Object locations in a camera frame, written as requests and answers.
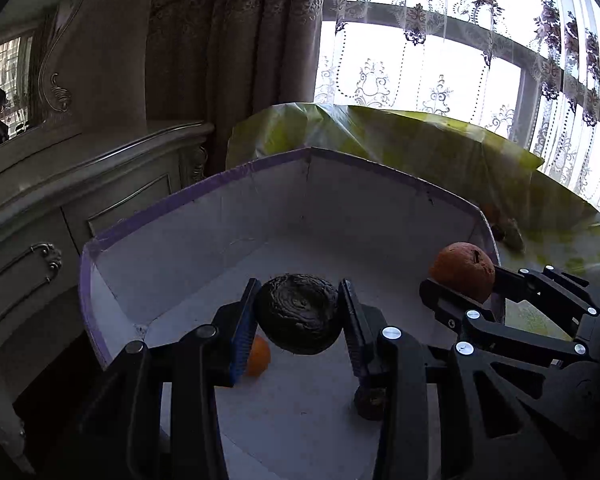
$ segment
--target dried brown object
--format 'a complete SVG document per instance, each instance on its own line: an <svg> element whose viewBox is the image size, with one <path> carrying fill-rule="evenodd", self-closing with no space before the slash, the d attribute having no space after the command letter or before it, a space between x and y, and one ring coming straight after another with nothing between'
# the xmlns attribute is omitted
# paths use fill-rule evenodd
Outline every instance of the dried brown object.
<svg viewBox="0 0 600 480"><path fill-rule="evenodd" d="M429 269L430 276L441 285L484 303L491 295L495 268L478 246L456 242L442 249Z"/></svg>
<svg viewBox="0 0 600 480"><path fill-rule="evenodd" d="M315 355L342 331L338 291L308 274L284 274L262 285L254 304L258 325L274 345L293 354Z"/></svg>
<svg viewBox="0 0 600 480"><path fill-rule="evenodd" d="M382 420L386 404L384 388L366 388L359 386L353 397L353 404L358 415L366 420Z"/></svg>
<svg viewBox="0 0 600 480"><path fill-rule="evenodd" d="M482 204L480 209L489 221L494 240L502 242L505 247L517 253L525 252L525 243L515 219L503 215L500 210L491 203Z"/></svg>

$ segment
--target orange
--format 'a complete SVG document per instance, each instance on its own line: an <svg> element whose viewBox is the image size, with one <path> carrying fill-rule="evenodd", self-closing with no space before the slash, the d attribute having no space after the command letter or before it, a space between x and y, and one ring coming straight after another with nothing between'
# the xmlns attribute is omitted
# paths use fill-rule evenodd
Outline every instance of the orange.
<svg viewBox="0 0 600 480"><path fill-rule="evenodd" d="M247 361L247 375L250 377L259 377L267 369L271 362L271 350L269 343L257 335L253 338L249 360Z"/></svg>
<svg viewBox="0 0 600 480"><path fill-rule="evenodd" d="M473 244L457 242L440 251L429 269L430 276L479 303L491 295L495 268L484 251Z"/></svg>

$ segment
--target sheer curtain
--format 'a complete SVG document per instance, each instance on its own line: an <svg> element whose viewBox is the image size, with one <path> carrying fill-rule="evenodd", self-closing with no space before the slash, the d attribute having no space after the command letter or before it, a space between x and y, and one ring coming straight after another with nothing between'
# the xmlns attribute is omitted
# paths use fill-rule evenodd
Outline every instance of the sheer curtain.
<svg viewBox="0 0 600 480"><path fill-rule="evenodd" d="M594 0L325 0L315 101L478 124L600 210Z"/></svg>

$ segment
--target yellow-green plastic sheet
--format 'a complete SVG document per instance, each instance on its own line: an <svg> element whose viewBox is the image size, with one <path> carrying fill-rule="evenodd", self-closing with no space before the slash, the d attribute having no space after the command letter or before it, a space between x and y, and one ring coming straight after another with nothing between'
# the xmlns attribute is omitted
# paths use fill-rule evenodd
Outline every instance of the yellow-green plastic sheet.
<svg viewBox="0 0 600 480"><path fill-rule="evenodd" d="M525 251L498 244L502 265L551 264L600 285L600 213L538 171L542 159L473 124L422 112L277 105L234 127L227 168L317 146L360 156L443 187L517 221ZM507 324L568 338L530 304L507 301Z"/></svg>

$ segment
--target purple tape edge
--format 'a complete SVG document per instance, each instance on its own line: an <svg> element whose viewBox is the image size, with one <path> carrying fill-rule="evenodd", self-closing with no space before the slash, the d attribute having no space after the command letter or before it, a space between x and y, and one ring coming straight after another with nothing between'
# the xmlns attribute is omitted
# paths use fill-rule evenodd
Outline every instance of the purple tape edge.
<svg viewBox="0 0 600 480"><path fill-rule="evenodd" d="M78 280L78 296L80 297L80 313L82 320L89 335L89 341L93 348L100 366L104 370L110 362L111 354L104 341L104 336L98 327L98 322L93 315L93 305L91 304L91 267L94 261L87 247L82 251L80 257L80 279Z"/></svg>
<svg viewBox="0 0 600 480"><path fill-rule="evenodd" d="M87 327L91 345L93 346L96 357L103 368L106 368L107 365L110 364L112 357L107 349L107 346L105 345L104 336L102 335L102 332L100 332L98 324L93 315L93 306L91 304L91 266L94 264L96 257L102 251L110 248L113 244L122 240L122 238L126 237L132 232L137 231L144 225L151 223L155 219L160 218L161 216L174 211L186 203L192 202L193 200L224 186L225 184L239 180L250 173L267 170L273 166L278 166L294 160L301 160L303 158L309 160L311 156L318 156L319 158L324 158L327 160L335 160L347 166L353 166L365 171L370 171L371 173L395 180L396 182L408 184L411 187L416 187L417 189L420 189L426 193L431 193L433 196L441 198L447 203L451 203L458 209L471 213L478 212L478 214L482 216L483 221L486 222L484 215L482 215L480 209L475 205L467 202L467 200L458 195L436 186L435 184L431 184L426 180L403 173L399 170L394 170L393 168L366 160L365 158L348 155L347 153L334 152L324 148L300 148L299 150L293 150L292 152L279 153L276 155L266 156L264 158L257 158L241 166L237 166L236 168L215 174L194 184L193 186L181 189L180 191L173 193L149 206L147 209L139 211L130 218L113 225L84 245L82 256L80 258L80 279L78 282L80 311L82 313L84 324ZM496 259L495 263L499 265L500 258L495 240L493 240L493 236L490 236L490 239L493 247L495 248L494 253L492 253Z"/></svg>

